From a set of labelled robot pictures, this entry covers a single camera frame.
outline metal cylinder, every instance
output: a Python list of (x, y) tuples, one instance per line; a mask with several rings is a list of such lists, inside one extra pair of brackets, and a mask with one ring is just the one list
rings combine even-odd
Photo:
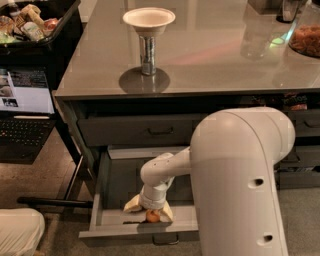
[(151, 76), (156, 73), (155, 66), (155, 38), (139, 36), (141, 72)]

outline white bowl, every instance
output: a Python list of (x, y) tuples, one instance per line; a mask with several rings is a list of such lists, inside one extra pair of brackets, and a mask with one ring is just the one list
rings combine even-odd
[(156, 7), (134, 9), (123, 15), (123, 21), (133, 26), (140, 36), (161, 35), (175, 18), (173, 12)]

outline laptop screen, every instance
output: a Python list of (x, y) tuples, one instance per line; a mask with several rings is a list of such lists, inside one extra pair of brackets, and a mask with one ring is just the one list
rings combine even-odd
[(54, 114), (45, 68), (0, 67), (0, 112)]

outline black bin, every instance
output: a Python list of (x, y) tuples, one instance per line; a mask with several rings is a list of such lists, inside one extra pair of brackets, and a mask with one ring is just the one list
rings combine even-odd
[[(16, 2), (22, 9), (37, 6), (43, 20), (60, 19), (52, 34), (42, 40), (0, 44), (0, 67), (45, 68), (50, 89), (58, 88), (62, 76), (83, 32), (78, 6), (80, 0), (47, 0)], [(0, 16), (9, 15), (8, 5), (0, 8)]]

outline concrete floor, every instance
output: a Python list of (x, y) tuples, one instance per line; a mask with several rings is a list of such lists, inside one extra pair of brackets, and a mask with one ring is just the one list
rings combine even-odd
[[(63, 198), (64, 181), (70, 178), (75, 165), (58, 133), (53, 130), (33, 165), (0, 164), (0, 207), (19, 208), (20, 196)], [(92, 200), (81, 180), (76, 181), (78, 200)], [(279, 191), (280, 207), (290, 256), (320, 255), (320, 188)], [(42, 206), (46, 231), (39, 249), (46, 256), (201, 256), (198, 241), (180, 242), (175, 246), (153, 244), (87, 247), (79, 238), (89, 229), (90, 209)]]

